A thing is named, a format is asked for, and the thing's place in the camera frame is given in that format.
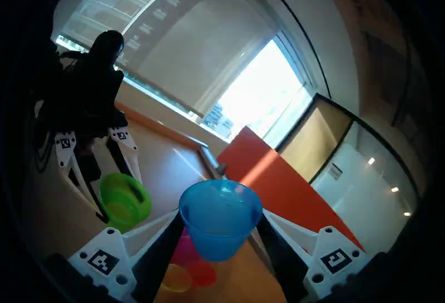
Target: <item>roller blind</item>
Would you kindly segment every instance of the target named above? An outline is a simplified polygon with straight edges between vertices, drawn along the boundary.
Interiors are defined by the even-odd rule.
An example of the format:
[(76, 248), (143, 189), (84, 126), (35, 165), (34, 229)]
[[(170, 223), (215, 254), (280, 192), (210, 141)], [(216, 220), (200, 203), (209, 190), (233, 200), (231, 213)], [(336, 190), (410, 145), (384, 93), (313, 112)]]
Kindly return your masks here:
[(256, 0), (83, 0), (62, 34), (123, 33), (118, 65), (204, 117), (276, 34)]

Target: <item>green plastic bowl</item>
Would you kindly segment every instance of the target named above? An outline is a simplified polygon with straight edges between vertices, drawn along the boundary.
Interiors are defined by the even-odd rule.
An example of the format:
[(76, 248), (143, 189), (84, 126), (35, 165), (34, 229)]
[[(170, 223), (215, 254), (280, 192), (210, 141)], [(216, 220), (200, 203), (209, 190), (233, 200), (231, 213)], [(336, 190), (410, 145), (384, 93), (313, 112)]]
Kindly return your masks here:
[(151, 211), (150, 196), (143, 185), (123, 173), (112, 173), (101, 180), (99, 202), (110, 218), (108, 226), (121, 233), (145, 220)]

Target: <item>glass partition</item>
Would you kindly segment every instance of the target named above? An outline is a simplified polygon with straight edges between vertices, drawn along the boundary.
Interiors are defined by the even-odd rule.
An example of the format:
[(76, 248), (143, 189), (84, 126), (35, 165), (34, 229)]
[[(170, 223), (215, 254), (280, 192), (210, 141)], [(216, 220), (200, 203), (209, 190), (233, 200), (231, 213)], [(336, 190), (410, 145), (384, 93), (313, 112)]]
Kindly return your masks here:
[(312, 187), (368, 253), (388, 251), (417, 205), (398, 160), (357, 121)]

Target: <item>blue plastic cup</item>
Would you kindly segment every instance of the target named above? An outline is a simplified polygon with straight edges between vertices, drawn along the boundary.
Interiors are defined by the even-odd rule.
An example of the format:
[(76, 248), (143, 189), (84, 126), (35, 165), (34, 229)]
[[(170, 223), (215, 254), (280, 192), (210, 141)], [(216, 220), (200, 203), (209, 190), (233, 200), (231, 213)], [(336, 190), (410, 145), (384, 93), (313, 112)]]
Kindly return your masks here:
[(189, 187), (179, 211), (197, 252), (209, 261), (232, 258), (263, 214), (258, 195), (230, 180), (207, 180)]

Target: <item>window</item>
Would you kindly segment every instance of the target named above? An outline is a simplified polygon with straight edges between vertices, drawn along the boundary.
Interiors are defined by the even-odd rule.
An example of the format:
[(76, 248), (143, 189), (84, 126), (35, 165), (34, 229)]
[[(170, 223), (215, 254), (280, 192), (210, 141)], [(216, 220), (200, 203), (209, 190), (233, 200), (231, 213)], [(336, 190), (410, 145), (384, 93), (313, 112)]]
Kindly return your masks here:
[[(275, 40), (271, 40), (239, 74), (202, 125), (229, 141), (244, 126), (265, 138), (274, 126), (277, 127), (279, 118), (295, 98), (302, 103), (300, 114), (303, 113), (311, 98)], [(288, 121), (284, 126), (286, 132), (298, 117)]]
[(82, 0), (57, 43), (84, 52), (109, 29), (127, 83), (229, 142), (249, 126), (275, 147), (310, 101), (260, 0)]

